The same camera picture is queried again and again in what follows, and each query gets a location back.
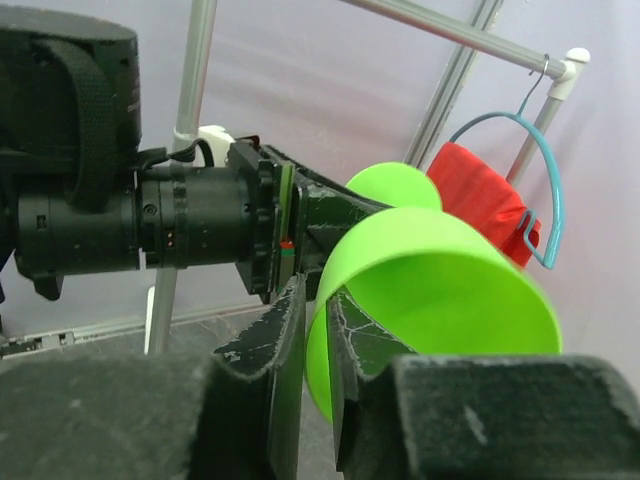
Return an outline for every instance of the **metal hook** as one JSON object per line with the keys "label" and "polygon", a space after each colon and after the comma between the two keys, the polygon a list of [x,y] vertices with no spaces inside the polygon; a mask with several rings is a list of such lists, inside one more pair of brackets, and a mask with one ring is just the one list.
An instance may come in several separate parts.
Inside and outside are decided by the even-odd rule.
{"label": "metal hook", "polygon": [[[540,85],[540,82],[542,81],[544,76],[547,74],[547,68],[549,68],[550,58],[551,57],[549,56],[548,53],[544,54],[544,66],[542,67],[542,72],[540,72],[540,76],[538,77],[538,80],[536,80],[536,83],[533,84],[533,87],[531,87],[531,90],[529,90],[529,93],[527,93],[527,96],[524,97],[524,100],[522,101],[522,104],[518,109],[518,115],[522,115],[522,112],[524,111],[524,108],[527,106],[527,102],[529,101],[529,97],[531,97],[531,94],[535,91],[536,88],[538,88],[538,85]],[[535,70],[531,70],[529,72],[529,76],[533,75],[534,72]]]}

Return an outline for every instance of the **red towel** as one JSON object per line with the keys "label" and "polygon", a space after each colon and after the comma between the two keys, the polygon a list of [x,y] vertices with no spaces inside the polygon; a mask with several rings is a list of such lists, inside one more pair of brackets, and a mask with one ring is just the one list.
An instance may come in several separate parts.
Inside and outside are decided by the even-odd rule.
{"label": "red towel", "polygon": [[[526,224],[518,229],[518,223],[527,207],[503,177],[455,143],[442,147],[427,175],[438,187],[445,212],[474,227],[517,265],[526,266],[531,258],[523,240]],[[529,240],[538,246],[540,222]]]}

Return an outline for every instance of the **screw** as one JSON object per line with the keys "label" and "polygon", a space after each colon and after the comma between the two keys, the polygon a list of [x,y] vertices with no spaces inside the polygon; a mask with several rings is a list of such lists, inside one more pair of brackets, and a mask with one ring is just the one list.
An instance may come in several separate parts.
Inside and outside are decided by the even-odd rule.
{"label": "screw", "polygon": [[148,204],[144,206],[144,213],[146,213],[147,215],[155,215],[156,213],[158,213],[158,209],[155,205]]}

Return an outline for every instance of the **black cable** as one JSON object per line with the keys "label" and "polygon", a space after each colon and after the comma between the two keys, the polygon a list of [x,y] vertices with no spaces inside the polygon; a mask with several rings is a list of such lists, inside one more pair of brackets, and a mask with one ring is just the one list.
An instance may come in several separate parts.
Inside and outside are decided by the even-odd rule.
{"label": "black cable", "polygon": [[153,150],[145,150],[144,152],[140,152],[140,170],[147,170],[152,166],[158,165],[159,163],[164,163],[167,160],[175,160],[176,162],[180,163],[193,163],[196,159],[197,147],[199,147],[200,151],[202,152],[205,167],[213,167],[214,161],[211,147],[206,142],[206,140],[202,138],[196,138],[187,148],[170,153],[169,155],[166,154],[166,150],[163,148],[156,148]]}

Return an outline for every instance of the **clothes hanger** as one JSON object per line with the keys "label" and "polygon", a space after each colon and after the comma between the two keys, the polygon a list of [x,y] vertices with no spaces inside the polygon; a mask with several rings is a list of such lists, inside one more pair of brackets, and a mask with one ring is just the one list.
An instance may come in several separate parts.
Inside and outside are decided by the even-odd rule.
{"label": "clothes hanger", "polygon": [[545,249],[544,255],[538,252],[538,250],[536,250],[536,248],[533,246],[533,244],[529,240],[529,234],[531,233],[531,230],[533,229],[533,226],[536,223],[536,213],[533,210],[529,209],[524,213],[524,215],[520,219],[518,228],[521,228],[522,225],[525,224],[528,218],[528,223],[523,234],[524,243],[529,249],[529,251],[531,251],[532,255],[536,258],[536,260],[538,260],[538,262],[540,262],[540,264],[543,267],[552,269],[553,266],[555,265],[556,257],[558,255],[558,249],[560,247],[560,240],[562,239],[562,235],[564,233],[564,222],[565,222],[564,192],[562,190],[562,182],[560,181],[560,172],[558,171],[558,165],[556,163],[556,159],[553,154],[553,151],[551,150],[551,146],[547,142],[542,132],[540,132],[540,130],[538,130],[532,123],[530,123],[529,121],[525,120],[522,117],[522,112],[527,106],[527,102],[529,101],[531,94],[535,91],[535,89],[538,87],[538,85],[542,81],[542,78],[547,73],[548,66],[549,66],[549,55],[547,54],[545,55],[545,64],[542,69],[542,73],[540,74],[540,77],[538,78],[536,83],[533,85],[531,90],[529,90],[529,93],[527,93],[527,96],[522,101],[522,104],[520,105],[520,108],[518,109],[517,113],[490,112],[490,113],[485,113],[484,115],[480,115],[478,118],[475,118],[470,122],[466,123],[465,125],[463,125],[456,133],[453,134],[450,141],[455,142],[463,133],[465,133],[471,127],[477,125],[480,122],[483,122],[490,118],[496,118],[496,117],[505,117],[510,120],[513,120],[514,122],[522,126],[525,130],[527,130],[527,132],[531,135],[533,140],[538,145],[538,149],[542,153],[542,158],[544,159],[544,162],[547,166],[547,173],[549,174],[549,183],[551,185],[551,197],[553,199],[553,222],[551,225],[551,232],[549,233],[549,240],[547,241],[547,247]]}

